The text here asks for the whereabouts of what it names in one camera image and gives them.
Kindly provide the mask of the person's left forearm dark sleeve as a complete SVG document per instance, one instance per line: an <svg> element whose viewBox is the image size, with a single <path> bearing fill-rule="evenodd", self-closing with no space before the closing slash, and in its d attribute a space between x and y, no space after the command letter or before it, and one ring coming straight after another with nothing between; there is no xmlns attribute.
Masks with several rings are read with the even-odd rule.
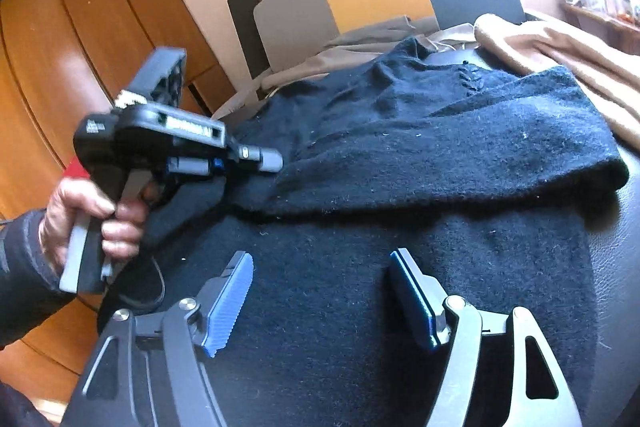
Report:
<svg viewBox="0 0 640 427"><path fill-rule="evenodd" d="M1 348L23 338L74 299L58 287L60 277L40 248L43 216L43 209L32 210L1 230Z"/></svg>

